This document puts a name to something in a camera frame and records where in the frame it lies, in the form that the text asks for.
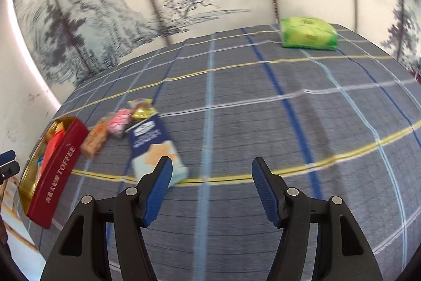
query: chinese calligraphy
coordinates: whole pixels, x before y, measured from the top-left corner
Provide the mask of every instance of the chinese calligraphy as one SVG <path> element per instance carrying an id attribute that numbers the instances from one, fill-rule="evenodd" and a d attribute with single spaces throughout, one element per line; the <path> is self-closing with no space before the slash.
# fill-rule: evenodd
<path id="1" fill-rule="evenodd" d="M 54 190 L 56 189 L 58 182 L 60 181 L 60 175 L 63 174 L 63 171 L 66 169 L 67 163 L 69 162 L 70 158 L 72 157 L 73 153 L 76 151 L 74 146 L 71 146 L 66 153 L 61 165 L 57 169 L 56 175 L 54 176 L 53 182 L 51 182 L 51 187 L 49 192 L 47 193 L 46 202 L 51 203 L 51 198 L 53 197 Z"/>

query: blue rubber finger pad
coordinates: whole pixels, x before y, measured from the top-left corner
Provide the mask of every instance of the blue rubber finger pad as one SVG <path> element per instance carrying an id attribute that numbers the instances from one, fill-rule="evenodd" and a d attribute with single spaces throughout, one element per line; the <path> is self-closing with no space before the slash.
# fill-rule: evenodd
<path id="1" fill-rule="evenodd" d="M 16 158 L 16 154 L 13 150 L 6 151 L 0 155 L 0 166 L 10 161 L 13 161 Z"/>
<path id="2" fill-rule="evenodd" d="M 273 223 L 274 226 L 278 227 L 281 221 L 278 213 L 278 199 L 269 185 L 269 182 L 266 180 L 266 176 L 264 175 L 262 168 L 256 160 L 253 160 L 253 163 L 251 164 L 251 175 L 253 176 L 260 201 L 262 201 L 266 217 Z"/>
<path id="3" fill-rule="evenodd" d="M 168 158 L 146 199 L 146 212 L 143 217 L 143 223 L 146 227 L 157 218 L 172 175 L 173 163 L 171 162 L 171 159 Z"/>

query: gold candy wrapper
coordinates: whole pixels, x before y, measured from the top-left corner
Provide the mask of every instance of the gold candy wrapper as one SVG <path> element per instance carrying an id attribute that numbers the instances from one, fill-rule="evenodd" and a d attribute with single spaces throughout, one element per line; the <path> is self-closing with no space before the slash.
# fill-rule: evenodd
<path id="1" fill-rule="evenodd" d="M 135 121 L 146 120 L 157 112 L 152 105 L 152 99 L 136 99 L 128 104 L 134 110 L 131 117 Z"/>

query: yellow stripe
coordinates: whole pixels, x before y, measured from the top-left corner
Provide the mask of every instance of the yellow stripe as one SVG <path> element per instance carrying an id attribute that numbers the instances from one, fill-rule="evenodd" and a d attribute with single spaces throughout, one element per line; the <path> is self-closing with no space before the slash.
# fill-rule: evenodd
<path id="1" fill-rule="evenodd" d="M 279 31 L 279 30 L 269 30 L 269 31 L 259 30 L 259 31 L 256 31 L 256 32 L 254 32 L 254 33 L 239 34 L 239 35 L 232 35 L 232 36 L 223 36 L 223 37 L 215 38 L 215 39 L 214 39 L 214 41 L 216 41 L 216 40 L 222 40 L 223 38 L 231 38 L 231 37 L 238 37 L 238 36 L 245 36 L 245 35 L 254 35 L 254 34 L 259 34 L 259 33 L 274 33 L 274 32 L 276 32 L 276 31 Z M 203 42 L 196 42 L 196 43 L 189 43 L 189 44 L 186 44 L 186 45 L 182 45 L 181 47 L 177 47 L 177 48 L 174 48 L 174 49 L 171 49 L 171 50 L 167 50 L 167 51 L 165 51 L 165 52 L 162 52 L 162 53 L 159 53 L 159 54 L 156 54 L 156 55 L 153 55 L 153 56 L 159 56 L 159 55 L 162 55 L 162 54 L 170 53 L 170 52 L 173 52 L 173 51 L 175 51 L 175 50 L 177 50 L 177 49 L 181 49 L 183 46 L 201 45 L 202 43 L 207 43 L 207 42 L 210 42 L 210 41 L 211 41 L 211 40 L 207 40 L 207 41 L 203 41 Z M 134 61 L 134 62 L 132 62 L 132 63 L 130 63 L 130 64 L 128 64 L 128 65 L 125 65 L 125 66 L 123 66 L 123 67 L 120 67 L 120 68 L 118 68 L 118 69 L 116 69 L 116 70 L 114 70 L 114 71 L 112 71 L 112 72 L 109 72 L 109 73 L 107 73 L 107 74 L 104 74 L 104 75 L 102 75 L 101 77 L 99 77 L 98 79 L 92 80 L 92 81 L 90 81 L 90 82 L 87 82 L 87 83 L 86 83 L 86 84 L 84 84 L 83 86 L 78 87 L 77 89 L 75 89 L 75 91 L 77 91 L 77 90 L 79 90 L 80 88 L 85 87 L 85 86 L 87 86 L 87 85 L 89 85 L 89 84 L 91 84 L 91 83 L 93 83 L 93 82 L 95 82 L 95 81 L 98 81 L 98 80 L 100 80 L 100 79 L 102 79 L 102 78 L 106 77 L 107 75 L 110 75 L 111 73 L 117 72 L 117 71 L 119 71 L 119 70 L 121 70 L 121 69 L 123 69 L 123 68 L 126 68 L 126 67 L 129 67 L 129 66 L 131 66 L 131 65 L 134 65 L 135 63 L 139 63 L 139 62 L 145 61 L 145 60 L 147 60 L 147 59 L 151 59 L 153 56 L 146 57 L 146 58 L 144 58 L 144 59 L 142 59 L 142 60 Z"/>
<path id="2" fill-rule="evenodd" d="M 261 64 L 261 63 L 300 62 L 300 61 L 325 60 L 325 59 L 348 59 L 349 57 L 354 58 L 354 59 L 380 59 L 380 60 L 392 59 L 392 57 L 389 56 L 389 55 L 381 55 L 381 56 L 368 56 L 368 55 L 314 56 L 314 57 L 297 57 L 297 58 L 293 58 L 293 59 L 277 59 L 277 60 L 272 60 L 272 61 L 254 61 L 254 62 L 239 63 L 239 64 L 236 64 L 236 65 L 229 65 L 229 66 L 223 66 L 223 67 L 212 68 L 212 69 L 205 69 L 203 71 L 197 71 L 197 72 L 189 73 L 189 74 L 186 74 L 186 75 L 181 75 L 179 77 L 165 78 L 165 79 L 163 79 L 161 81 L 158 81 L 158 82 L 155 82 L 153 84 L 148 84 L 148 85 L 132 88 L 131 90 L 128 90 L 128 91 L 125 91 L 125 92 L 120 92 L 120 93 L 114 94 L 112 96 L 108 96 L 108 97 L 105 97 L 105 98 L 102 98 L 102 99 L 98 99 L 96 101 L 93 101 L 92 103 L 89 103 L 89 104 L 86 104 L 84 106 L 73 109 L 71 111 L 65 112 L 65 113 L 61 114 L 60 116 L 58 116 L 56 118 L 53 118 L 53 120 L 56 120 L 56 119 L 61 118 L 63 116 L 66 116 L 66 115 L 68 115 L 72 112 L 79 111 L 79 110 L 84 109 L 88 106 L 98 104 L 98 103 L 103 102 L 105 100 L 109 100 L 109 99 L 112 99 L 112 98 L 115 98 L 115 97 L 118 97 L 118 96 L 122 96 L 123 94 L 126 94 L 126 93 L 131 93 L 131 92 L 139 91 L 139 90 L 142 90 L 142 89 L 145 89 L 145 88 L 157 86 L 157 85 L 162 84 L 163 82 L 166 82 L 166 81 L 175 81 L 175 80 L 180 80 L 180 79 L 184 79 L 184 78 L 195 77 L 197 75 L 205 74 L 205 73 L 208 73 L 210 71 L 212 71 L 212 72 L 221 71 L 221 70 L 224 70 L 224 69 L 230 69 L 230 68 L 236 68 L 236 67 L 258 65 L 258 64 Z"/>
<path id="3" fill-rule="evenodd" d="M 405 129 L 395 132 L 389 136 L 384 137 L 380 140 L 379 144 L 382 146 L 386 146 L 390 143 L 396 142 L 397 140 L 411 134 L 414 130 L 421 128 L 421 120 L 417 123 L 409 126 Z M 353 160 L 355 158 L 367 155 L 373 151 L 375 151 L 378 147 L 376 142 L 372 142 L 365 146 L 362 146 L 358 149 L 354 149 L 342 154 L 336 154 L 330 156 L 324 160 L 317 161 L 312 164 L 306 165 L 298 165 L 295 167 L 284 168 L 284 169 L 277 169 L 273 173 L 281 176 L 292 176 L 298 174 L 307 173 L 309 170 L 320 170 L 331 167 L 339 162 Z M 84 172 L 80 170 L 74 169 L 72 174 L 76 175 L 85 175 L 90 178 L 105 180 L 105 181 L 125 181 L 130 184 L 137 184 L 137 180 L 132 176 L 118 176 L 118 175 L 108 175 L 108 174 L 101 174 L 101 173 L 93 173 L 93 172 Z M 207 181 L 202 181 L 200 178 L 190 178 L 179 182 L 176 186 L 197 186 L 202 184 L 203 182 L 208 182 L 211 184 L 239 184 L 244 182 L 252 182 L 253 178 L 251 174 L 242 174 L 242 175 L 230 175 L 230 176 L 214 176 L 209 178 Z"/>

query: green snack package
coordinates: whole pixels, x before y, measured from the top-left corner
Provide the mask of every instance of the green snack package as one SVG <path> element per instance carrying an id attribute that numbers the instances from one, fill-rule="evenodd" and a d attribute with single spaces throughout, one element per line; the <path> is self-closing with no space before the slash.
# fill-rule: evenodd
<path id="1" fill-rule="evenodd" d="M 334 27 L 314 17 L 289 17 L 281 19 L 282 46 L 285 48 L 310 48 L 336 50 L 337 33 Z"/>

